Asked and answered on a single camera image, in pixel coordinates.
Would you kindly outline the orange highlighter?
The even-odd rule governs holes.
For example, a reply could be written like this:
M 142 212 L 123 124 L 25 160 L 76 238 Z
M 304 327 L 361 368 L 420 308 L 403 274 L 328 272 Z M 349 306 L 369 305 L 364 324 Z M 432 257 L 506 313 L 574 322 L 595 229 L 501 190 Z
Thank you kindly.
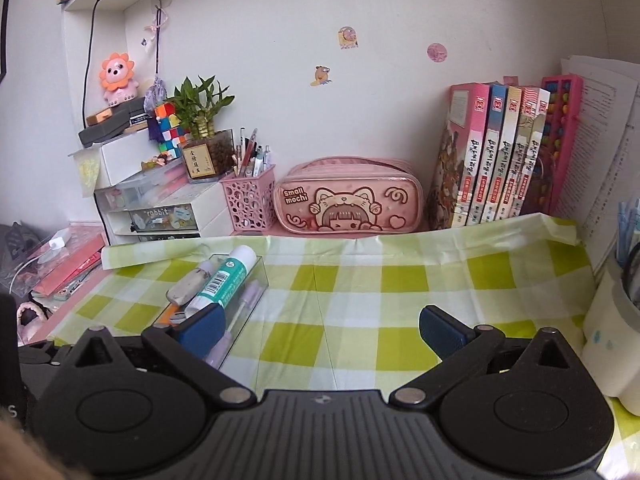
M 182 323 L 186 319 L 184 309 L 177 307 L 174 304 L 168 304 L 168 306 L 162 311 L 162 313 L 155 320 L 155 324 L 176 326 Z

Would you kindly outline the white green glue stick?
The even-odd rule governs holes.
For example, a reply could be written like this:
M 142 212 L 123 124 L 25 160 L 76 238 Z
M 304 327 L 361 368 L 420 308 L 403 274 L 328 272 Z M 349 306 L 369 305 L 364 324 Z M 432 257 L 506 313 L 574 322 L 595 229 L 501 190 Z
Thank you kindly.
M 196 315 L 209 306 L 223 309 L 228 306 L 234 294 L 245 282 L 257 261 L 254 250 L 246 245 L 234 248 L 224 259 L 203 289 L 184 309 L 186 318 Z

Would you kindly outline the clear plastic organizer tray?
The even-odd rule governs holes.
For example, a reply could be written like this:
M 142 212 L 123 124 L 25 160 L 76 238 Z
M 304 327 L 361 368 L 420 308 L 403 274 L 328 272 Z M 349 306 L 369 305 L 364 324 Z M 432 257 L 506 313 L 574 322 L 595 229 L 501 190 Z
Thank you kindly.
M 169 287 L 155 320 L 186 350 L 221 367 L 269 287 L 262 258 L 246 245 L 215 254 Z

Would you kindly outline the grey white eraser case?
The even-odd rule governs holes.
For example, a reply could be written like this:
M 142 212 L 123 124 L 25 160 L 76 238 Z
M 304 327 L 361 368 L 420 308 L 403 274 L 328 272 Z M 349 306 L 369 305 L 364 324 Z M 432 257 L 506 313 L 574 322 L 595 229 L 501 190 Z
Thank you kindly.
M 215 266 L 210 260 L 202 261 L 168 289 L 166 299 L 173 306 L 184 307 L 202 290 L 214 272 Z

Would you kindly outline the lilac pen in tray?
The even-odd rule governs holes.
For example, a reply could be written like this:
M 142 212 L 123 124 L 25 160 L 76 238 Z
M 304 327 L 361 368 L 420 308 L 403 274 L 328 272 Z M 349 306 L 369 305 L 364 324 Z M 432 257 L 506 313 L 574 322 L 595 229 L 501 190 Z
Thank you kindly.
M 228 356 L 231 347 L 238 339 L 244 325 L 252 315 L 259 300 L 262 299 L 265 287 L 258 280 L 247 282 L 233 297 L 226 307 L 226 330 L 206 356 L 206 363 L 213 368 L 221 367 L 222 362 Z

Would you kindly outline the green checked tablecloth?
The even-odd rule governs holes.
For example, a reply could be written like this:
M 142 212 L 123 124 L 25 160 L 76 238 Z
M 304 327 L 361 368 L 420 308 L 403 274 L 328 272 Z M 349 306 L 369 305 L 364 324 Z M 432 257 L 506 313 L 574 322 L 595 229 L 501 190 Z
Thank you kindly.
M 106 248 L 101 281 L 82 286 L 44 332 L 71 344 L 91 326 L 135 335 L 196 264 L 250 246 L 269 282 L 224 360 L 255 391 L 390 392 L 437 362 L 418 332 L 434 304 L 465 324 L 511 337 L 558 328 L 582 348 L 596 290 L 573 223 L 533 214 L 472 228 L 353 238 L 247 236 Z

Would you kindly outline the red flat box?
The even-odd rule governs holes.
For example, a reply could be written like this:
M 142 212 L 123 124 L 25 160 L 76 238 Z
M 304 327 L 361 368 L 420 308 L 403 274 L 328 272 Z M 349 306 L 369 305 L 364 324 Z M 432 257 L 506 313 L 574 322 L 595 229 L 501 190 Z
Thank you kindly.
M 72 278 L 89 270 L 101 258 L 105 246 L 103 229 L 97 224 L 72 223 L 52 237 L 54 246 L 44 244 L 38 250 L 37 281 L 30 289 L 50 296 Z

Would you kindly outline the pink cover comic book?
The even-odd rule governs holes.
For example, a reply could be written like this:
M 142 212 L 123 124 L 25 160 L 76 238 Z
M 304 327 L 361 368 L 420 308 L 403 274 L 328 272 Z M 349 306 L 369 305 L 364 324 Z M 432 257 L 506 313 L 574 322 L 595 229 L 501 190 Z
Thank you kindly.
M 427 196 L 431 230 L 466 225 L 483 151 L 489 90 L 488 84 L 478 82 L 449 89 L 445 130 Z

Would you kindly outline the white cup at right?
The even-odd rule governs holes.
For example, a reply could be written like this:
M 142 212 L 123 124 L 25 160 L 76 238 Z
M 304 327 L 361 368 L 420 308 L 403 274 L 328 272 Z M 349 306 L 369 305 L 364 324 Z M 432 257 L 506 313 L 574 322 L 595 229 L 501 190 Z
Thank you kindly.
M 624 292 L 623 270 L 613 256 L 602 271 L 582 329 L 582 362 L 603 394 L 639 415 L 639 309 Z

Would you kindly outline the white drawer organizer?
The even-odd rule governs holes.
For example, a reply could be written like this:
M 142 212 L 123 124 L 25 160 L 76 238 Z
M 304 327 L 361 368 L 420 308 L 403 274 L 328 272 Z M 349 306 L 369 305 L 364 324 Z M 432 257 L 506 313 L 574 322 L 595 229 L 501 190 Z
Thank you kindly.
M 107 241 L 123 245 L 230 235 L 221 184 L 190 181 L 180 158 L 144 170 L 142 164 L 157 154 L 146 130 L 70 154 L 82 190 L 96 203 Z

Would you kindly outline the pink perforated pen holder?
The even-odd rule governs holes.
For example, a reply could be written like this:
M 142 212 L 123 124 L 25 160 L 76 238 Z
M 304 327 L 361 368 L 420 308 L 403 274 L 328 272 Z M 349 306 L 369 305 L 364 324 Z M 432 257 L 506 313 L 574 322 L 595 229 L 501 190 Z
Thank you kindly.
M 220 181 L 233 231 L 236 234 L 267 232 L 277 221 L 273 205 L 274 168 L 258 177 L 233 177 Z

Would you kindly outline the bamboo plant in glass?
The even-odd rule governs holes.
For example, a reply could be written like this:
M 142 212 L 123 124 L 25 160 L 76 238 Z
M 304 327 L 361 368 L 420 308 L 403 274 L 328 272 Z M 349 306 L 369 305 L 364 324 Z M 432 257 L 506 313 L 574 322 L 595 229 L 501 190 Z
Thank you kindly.
M 232 131 L 215 129 L 216 116 L 235 100 L 228 90 L 216 76 L 198 77 L 195 82 L 186 77 L 169 99 L 180 126 L 191 136 L 181 144 L 186 173 L 191 180 L 219 178 L 232 169 Z

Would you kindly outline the colourful twisted cube puzzle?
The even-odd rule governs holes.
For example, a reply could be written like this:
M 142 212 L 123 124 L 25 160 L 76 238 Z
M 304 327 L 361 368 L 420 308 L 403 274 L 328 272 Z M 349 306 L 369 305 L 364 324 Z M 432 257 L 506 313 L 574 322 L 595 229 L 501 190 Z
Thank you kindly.
M 192 140 L 190 130 L 183 127 L 171 102 L 154 108 L 149 114 L 148 129 L 150 140 L 157 143 L 158 152 L 168 160 L 180 158 L 183 144 Z

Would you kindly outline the pink abacus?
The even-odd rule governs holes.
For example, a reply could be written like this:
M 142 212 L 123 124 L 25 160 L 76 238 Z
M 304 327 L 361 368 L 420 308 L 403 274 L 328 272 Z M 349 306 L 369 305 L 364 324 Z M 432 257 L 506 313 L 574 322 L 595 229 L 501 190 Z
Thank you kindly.
M 542 80 L 542 88 L 550 92 L 550 102 L 534 170 L 534 211 L 552 214 L 560 199 L 572 157 L 583 84 L 582 77 L 575 74 Z

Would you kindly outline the pink lion figurine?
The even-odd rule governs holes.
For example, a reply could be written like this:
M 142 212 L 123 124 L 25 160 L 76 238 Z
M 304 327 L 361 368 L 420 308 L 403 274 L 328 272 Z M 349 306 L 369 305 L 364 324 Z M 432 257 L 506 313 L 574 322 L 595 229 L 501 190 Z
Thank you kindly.
M 101 63 L 99 72 L 103 99 L 108 107 L 131 101 L 138 96 L 138 82 L 134 79 L 134 61 L 126 52 L 113 52 Z

